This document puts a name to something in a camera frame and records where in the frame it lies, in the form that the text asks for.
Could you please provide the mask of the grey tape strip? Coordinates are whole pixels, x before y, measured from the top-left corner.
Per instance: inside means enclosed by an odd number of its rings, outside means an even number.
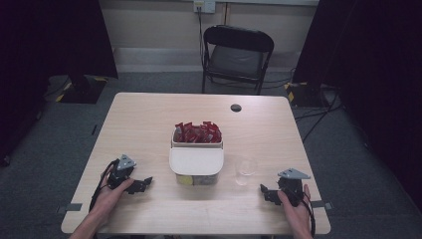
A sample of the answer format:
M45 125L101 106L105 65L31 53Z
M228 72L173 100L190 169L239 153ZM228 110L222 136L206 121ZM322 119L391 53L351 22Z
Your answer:
M66 205L59 206L56 212L59 214L66 214L68 211L80 211L82 206L82 203L68 203Z
M325 202L323 200L312 201L311 205L313 208L324 208L325 210L332 210L333 205L331 202Z

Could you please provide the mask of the black stand base striped tape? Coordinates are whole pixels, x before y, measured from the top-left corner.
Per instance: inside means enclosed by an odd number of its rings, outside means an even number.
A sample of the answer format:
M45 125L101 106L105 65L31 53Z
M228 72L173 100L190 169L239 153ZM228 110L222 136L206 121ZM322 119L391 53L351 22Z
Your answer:
M308 83L286 83L284 88L292 106L298 108L327 108L327 101L320 87Z
M44 99L48 102L62 104L91 104L95 105L107 84L107 78L85 76L87 84L74 86L67 75L54 76L48 81Z

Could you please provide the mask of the pile of red packets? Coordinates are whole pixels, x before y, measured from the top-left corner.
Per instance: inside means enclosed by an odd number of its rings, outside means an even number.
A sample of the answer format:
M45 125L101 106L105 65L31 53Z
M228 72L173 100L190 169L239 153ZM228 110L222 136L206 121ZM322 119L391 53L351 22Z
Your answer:
M204 121L200 125L180 122L175 126L173 140L187 143L219 143L222 141L222 132L212 121Z

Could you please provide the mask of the white wall socket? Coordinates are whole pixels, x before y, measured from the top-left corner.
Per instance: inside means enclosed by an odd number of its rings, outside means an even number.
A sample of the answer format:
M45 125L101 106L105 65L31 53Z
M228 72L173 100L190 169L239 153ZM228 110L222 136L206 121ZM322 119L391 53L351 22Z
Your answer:
M216 2L214 0L194 0L193 11L197 13L214 14Z

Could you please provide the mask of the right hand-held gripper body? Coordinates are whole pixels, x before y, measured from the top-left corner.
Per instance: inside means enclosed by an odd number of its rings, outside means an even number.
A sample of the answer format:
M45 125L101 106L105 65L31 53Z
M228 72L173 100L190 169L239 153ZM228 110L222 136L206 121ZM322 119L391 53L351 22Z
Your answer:
M310 179L311 177L294 168L288 168L278 173L279 188L288 196L290 203L297 207L304 198L303 179Z

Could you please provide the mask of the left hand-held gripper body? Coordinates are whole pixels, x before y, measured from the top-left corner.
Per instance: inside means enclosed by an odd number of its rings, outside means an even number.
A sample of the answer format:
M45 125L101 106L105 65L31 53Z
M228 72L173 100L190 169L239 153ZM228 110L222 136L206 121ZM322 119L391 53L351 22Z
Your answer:
M136 162L123 154L112 163L112 170L107 179L107 185L110 189L115 189L127 180L136 166Z

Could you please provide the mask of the white box lid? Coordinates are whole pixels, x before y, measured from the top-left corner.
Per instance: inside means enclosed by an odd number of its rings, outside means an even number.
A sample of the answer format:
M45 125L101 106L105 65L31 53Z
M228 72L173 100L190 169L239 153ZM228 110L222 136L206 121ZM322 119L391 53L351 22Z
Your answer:
M170 168L182 175L213 175L224 164L222 148L173 147L169 153Z

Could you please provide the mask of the white storage box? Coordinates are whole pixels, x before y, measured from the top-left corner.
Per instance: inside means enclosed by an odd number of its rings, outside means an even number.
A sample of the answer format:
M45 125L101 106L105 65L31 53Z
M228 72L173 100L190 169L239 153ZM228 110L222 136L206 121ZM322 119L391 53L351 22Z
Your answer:
M175 142L173 140L174 131L171 138L171 146L170 149L173 147L199 147L199 148L222 148L223 149L223 142L219 143L187 143L187 142ZM219 172L213 175L191 175L193 177L194 183L189 186L208 186L214 185L218 182Z

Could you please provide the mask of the clear plastic cup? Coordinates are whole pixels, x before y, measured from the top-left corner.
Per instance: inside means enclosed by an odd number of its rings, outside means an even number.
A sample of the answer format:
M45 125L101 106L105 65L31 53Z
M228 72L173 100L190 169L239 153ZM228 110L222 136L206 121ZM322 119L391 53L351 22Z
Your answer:
M239 158L235 163L235 180L238 185L247 185L256 173L258 162L252 158Z

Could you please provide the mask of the person's left hand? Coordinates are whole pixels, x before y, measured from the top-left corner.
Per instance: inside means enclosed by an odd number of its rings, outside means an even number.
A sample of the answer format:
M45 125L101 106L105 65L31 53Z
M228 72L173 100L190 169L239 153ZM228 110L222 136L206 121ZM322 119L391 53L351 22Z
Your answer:
M122 182L120 186L115 189L110 189L107 184L105 184L97 198L94 208L91 210L93 215L97 219L105 220L108 218L121 196L127 188L129 188L134 183L132 178L129 178Z

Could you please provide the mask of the black curtain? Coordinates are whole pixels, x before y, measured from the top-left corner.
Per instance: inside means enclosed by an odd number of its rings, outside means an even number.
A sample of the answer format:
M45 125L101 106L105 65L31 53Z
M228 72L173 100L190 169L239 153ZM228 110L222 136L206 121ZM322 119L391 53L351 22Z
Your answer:
M0 166L61 75L117 77L100 0L0 0Z
M318 0L294 80L339 87L422 211L422 0Z

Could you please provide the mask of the person's right hand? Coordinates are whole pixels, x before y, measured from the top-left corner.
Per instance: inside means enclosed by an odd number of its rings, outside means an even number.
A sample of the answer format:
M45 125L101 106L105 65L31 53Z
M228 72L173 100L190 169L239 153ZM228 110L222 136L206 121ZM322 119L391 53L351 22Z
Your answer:
M289 198L285 192L278 192L279 199L281 200L285 210L286 218L294 234L306 235L311 233L310 213L308 211L311 194L309 187L306 184L304 185L304 193L304 203L294 207L289 201Z

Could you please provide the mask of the black folding chair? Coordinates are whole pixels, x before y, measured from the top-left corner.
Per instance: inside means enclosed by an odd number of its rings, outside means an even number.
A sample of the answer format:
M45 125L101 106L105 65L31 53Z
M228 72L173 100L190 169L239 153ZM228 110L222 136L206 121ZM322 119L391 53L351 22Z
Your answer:
M266 33L227 25L203 33L202 92L207 79L225 79L255 86L261 93L275 43Z

